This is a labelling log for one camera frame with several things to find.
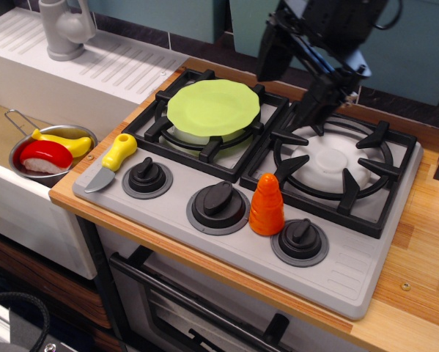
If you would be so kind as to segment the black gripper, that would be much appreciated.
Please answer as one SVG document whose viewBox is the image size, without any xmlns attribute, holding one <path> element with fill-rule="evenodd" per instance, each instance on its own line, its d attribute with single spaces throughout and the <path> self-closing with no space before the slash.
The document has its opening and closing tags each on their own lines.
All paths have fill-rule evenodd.
<svg viewBox="0 0 439 352">
<path fill-rule="evenodd" d="M 268 18 L 257 60 L 257 81 L 280 79 L 293 58 L 318 75 L 293 109 L 286 127 L 321 125 L 354 93 L 358 77 L 372 74 L 359 45 L 372 30 L 368 1 L 280 1 Z M 334 71 L 314 49 L 323 49 L 346 71 Z"/>
</svg>

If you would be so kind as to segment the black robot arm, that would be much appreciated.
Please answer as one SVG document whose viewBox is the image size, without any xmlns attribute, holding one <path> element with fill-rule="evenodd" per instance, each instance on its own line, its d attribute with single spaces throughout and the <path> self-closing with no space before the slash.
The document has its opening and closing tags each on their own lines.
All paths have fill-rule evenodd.
<svg viewBox="0 0 439 352">
<path fill-rule="evenodd" d="M 377 24 L 385 1 L 280 1 L 262 35 L 256 76 L 276 81 L 297 59 L 314 77 L 295 108 L 288 131 L 323 124 L 371 76 L 359 47 L 373 29 L 399 20 L 403 3 L 385 25 Z"/>
</svg>

